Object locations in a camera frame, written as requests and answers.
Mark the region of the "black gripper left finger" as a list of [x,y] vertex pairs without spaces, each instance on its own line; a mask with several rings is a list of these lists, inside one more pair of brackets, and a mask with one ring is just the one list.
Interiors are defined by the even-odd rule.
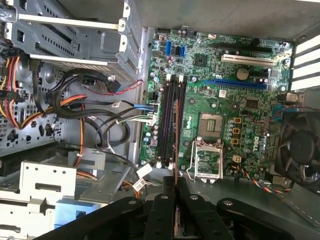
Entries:
[[44,235],[44,240],[172,240],[175,180],[163,178],[153,200],[124,197]]

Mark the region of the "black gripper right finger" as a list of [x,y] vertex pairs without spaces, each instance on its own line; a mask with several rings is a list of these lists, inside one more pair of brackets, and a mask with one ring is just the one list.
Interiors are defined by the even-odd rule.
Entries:
[[233,198],[223,198],[212,209],[202,196],[190,192],[178,177],[181,200],[204,240],[318,240],[319,232],[280,218]]

